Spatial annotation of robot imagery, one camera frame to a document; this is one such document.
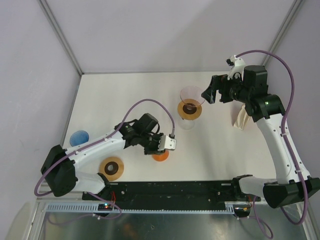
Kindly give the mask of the pink glass dripper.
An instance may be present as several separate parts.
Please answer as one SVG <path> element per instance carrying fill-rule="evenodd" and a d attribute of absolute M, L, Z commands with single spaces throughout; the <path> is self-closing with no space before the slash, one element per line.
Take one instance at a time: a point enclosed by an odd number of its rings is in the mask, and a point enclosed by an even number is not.
<path fill-rule="evenodd" d="M 197 86 L 186 86 L 180 91 L 181 101 L 187 104 L 193 104 L 195 107 L 201 106 L 205 99 L 202 97 L 203 90 Z"/>

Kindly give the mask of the white paper coffee filters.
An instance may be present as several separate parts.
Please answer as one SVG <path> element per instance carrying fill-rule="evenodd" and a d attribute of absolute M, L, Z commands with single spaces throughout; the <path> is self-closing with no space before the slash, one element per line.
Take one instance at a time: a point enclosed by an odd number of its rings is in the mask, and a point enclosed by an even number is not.
<path fill-rule="evenodd" d="M 241 131 L 245 129 L 250 119 L 251 117 L 246 112 L 245 104 L 242 104 L 241 107 L 235 107 L 231 111 L 232 126 Z"/>

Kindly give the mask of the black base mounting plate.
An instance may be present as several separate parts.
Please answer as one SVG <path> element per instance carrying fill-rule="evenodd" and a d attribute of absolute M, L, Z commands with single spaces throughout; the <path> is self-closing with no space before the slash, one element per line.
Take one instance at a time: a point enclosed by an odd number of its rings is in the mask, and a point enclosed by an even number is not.
<path fill-rule="evenodd" d="M 232 180 L 114 182 L 98 196 L 118 207 L 169 208 L 170 210 L 221 210 L 226 202 L 248 202 L 252 194 L 240 193 Z"/>

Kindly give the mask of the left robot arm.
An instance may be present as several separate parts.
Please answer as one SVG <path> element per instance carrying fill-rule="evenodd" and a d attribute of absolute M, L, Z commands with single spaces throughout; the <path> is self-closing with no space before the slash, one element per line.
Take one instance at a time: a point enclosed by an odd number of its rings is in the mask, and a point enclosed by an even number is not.
<path fill-rule="evenodd" d="M 70 192 L 87 192 L 98 199 L 110 196 L 110 181 L 102 173 L 86 173 L 81 169 L 90 163 L 99 163 L 113 152 L 128 147 L 141 146 L 145 155 L 160 155 L 165 152 L 161 141 L 166 136 L 153 132 L 159 128 L 158 120 L 149 113 L 115 126 L 114 131 L 101 139 L 88 141 L 69 149 L 56 145 L 49 151 L 41 168 L 42 176 L 55 197 Z"/>

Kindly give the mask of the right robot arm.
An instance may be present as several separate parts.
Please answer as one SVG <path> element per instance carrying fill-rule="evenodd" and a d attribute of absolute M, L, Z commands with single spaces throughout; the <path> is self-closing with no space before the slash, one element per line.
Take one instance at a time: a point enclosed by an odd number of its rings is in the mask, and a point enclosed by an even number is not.
<path fill-rule="evenodd" d="M 208 88 L 201 96 L 209 103 L 216 101 L 220 93 L 220 102 L 238 101 L 245 105 L 246 113 L 252 117 L 267 143 L 275 167 L 275 179 L 256 178 L 253 175 L 242 175 L 235 178 L 236 185 L 230 188 L 231 196 L 242 201 L 248 194 L 264 198 L 267 204 L 275 209 L 302 202 L 304 192 L 311 197 L 320 189 L 320 179 L 311 177 L 299 155 L 294 160 L 285 143 L 285 137 L 292 143 L 292 138 L 281 122 L 285 109 L 279 96 L 268 92 L 268 72 L 264 66 L 249 65 L 243 73 L 213 75 Z"/>

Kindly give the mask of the clear glass carafe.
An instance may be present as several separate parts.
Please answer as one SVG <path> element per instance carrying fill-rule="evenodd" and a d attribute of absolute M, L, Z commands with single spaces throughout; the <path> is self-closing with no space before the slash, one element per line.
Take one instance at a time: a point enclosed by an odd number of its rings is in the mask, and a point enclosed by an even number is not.
<path fill-rule="evenodd" d="M 195 122 L 193 120 L 187 120 L 182 117 L 178 118 L 178 126 L 183 130 L 191 130 L 195 126 Z"/>

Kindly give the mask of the aluminium frame rail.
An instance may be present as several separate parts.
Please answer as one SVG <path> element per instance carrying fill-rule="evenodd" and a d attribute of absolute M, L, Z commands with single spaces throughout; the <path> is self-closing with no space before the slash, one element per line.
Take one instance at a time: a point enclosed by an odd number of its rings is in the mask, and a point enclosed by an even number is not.
<path fill-rule="evenodd" d="M 40 194 L 40 198 L 54 197 L 54 194 L 47 183 L 41 184 L 37 192 Z"/>

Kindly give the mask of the orange glass carafe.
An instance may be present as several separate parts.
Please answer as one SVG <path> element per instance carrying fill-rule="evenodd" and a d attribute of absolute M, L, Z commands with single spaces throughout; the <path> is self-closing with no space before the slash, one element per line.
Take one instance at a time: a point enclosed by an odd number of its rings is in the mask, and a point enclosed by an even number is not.
<path fill-rule="evenodd" d="M 166 150 L 162 154 L 153 154 L 152 158 L 157 162 L 163 162 L 169 157 L 169 152 Z"/>

